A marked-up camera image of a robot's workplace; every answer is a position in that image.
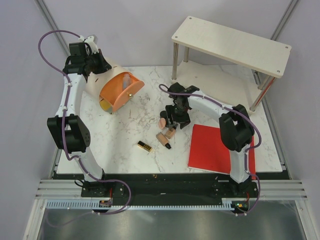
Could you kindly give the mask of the pink makeup sponge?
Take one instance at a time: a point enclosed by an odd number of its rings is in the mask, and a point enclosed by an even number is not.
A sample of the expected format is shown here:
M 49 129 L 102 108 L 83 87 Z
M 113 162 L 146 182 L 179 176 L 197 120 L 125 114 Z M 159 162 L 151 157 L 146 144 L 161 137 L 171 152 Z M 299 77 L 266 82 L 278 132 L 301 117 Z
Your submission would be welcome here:
M 166 127 L 167 121 L 165 118 L 161 117 L 158 121 L 159 129 L 163 130 Z

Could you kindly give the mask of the beige foundation bottle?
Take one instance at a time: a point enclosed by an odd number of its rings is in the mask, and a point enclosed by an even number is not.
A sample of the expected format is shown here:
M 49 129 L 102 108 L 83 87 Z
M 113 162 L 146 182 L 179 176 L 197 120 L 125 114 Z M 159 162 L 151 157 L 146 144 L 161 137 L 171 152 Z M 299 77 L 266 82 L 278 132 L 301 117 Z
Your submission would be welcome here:
M 167 149 L 171 149 L 171 145 L 169 143 L 169 140 L 165 137 L 165 135 L 162 132 L 159 132 L 156 135 L 157 140 Z

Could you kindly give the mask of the orange top drawer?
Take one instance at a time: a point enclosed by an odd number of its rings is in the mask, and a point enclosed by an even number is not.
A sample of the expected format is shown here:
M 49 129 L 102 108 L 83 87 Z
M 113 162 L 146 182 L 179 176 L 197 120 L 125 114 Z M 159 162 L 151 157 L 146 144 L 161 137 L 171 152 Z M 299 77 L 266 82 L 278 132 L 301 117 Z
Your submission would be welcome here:
M 130 74 L 131 85 L 128 86 L 126 89 L 123 89 L 123 86 L 122 86 L 122 89 L 117 92 L 118 95 L 113 95 L 108 99 L 103 98 L 112 105 L 112 113 L 116 112 L 122 106 L 124 106 L 145 85 L 143 81 L 136 78 L 130 72 L 125 72 L 123 74 L 123 77 L 125 74 Z

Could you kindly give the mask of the clear frosted bottle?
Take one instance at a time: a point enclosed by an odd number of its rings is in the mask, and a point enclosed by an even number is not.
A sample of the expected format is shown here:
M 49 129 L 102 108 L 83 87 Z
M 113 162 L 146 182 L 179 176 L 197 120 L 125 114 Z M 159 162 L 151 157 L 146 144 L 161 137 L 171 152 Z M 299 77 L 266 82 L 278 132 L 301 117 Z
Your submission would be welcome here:
M 128 86 L 130 86 L 132 83 L 132 79 L 130 74 L 125 73 L 122 79 L 122 87 L 125 90 Z

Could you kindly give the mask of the yellow drawer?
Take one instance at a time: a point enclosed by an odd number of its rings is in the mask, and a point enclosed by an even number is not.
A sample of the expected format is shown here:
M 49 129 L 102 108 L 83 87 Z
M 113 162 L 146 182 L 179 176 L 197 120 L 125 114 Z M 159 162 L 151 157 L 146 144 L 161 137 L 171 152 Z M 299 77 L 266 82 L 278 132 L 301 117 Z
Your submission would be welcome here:
M 99 105 L 105 112 L 112 112 L 113 110 L 113 106 L 103 98 L 99 100 Z

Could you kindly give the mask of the cream drawer organizer shell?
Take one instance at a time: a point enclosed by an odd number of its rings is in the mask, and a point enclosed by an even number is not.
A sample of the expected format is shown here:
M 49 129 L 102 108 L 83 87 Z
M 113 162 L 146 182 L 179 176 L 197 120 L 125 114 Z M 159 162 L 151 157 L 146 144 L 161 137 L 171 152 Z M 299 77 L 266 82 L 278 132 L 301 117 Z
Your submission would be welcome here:
M 113 59 L 105 57 L 105 60 L 112 68 L 104 73 L 90 73 L 85 87 L 85 91 L 96 101 L 99 101 L 101 98 L 109 99 L 113 95 L 118 95 L 117 92 L 123 86 L 123 75 L 128 72 Z

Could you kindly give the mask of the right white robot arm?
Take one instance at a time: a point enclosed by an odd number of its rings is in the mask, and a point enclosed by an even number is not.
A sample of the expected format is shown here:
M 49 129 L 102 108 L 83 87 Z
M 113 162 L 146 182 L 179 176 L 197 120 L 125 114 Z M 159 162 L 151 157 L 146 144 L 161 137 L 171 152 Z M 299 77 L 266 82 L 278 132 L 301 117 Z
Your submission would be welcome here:
M 185 88 L 176 82 L 170 87 L 160 84 L 159 88 L 173 100 L 173 104 L 166 105 L 163 111 L 167 127 L 178 125 L 181 130 L 185 128 L 191 123 L 189 111 L 193 109 L 219 124 L 220 139 L 230 153 L 229 175 L 233 181 L 229 184 L 229 191 L 235 197 L 242 196 L 247 191 L 245 182 L 250 178 L 245 150 L 250 147 L 255 134 L 246 108 L 241 104 L 225 105 L 194 85 Z

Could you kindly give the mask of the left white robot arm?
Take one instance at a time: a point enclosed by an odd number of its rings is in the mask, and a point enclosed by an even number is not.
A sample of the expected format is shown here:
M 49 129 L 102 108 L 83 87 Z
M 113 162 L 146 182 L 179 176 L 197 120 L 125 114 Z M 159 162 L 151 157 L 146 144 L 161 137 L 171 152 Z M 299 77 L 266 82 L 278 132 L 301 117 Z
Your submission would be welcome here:
M 47 119 L 47 127 L 67 160 L 77 163 L 86 182 L 94 182 L 92 191 L 104 197 L 110 185 L 104 181 L 104 170 L 90 149 L 91 134 L 80 117 L 80 107 L 90 74 L 102 74 L 112 67 L 98 48 L 95 35 L 80 37 L 78 42 L 69 44 L 69 51 L 61 70 L 64 79 L 61 102 L 55 116 Z

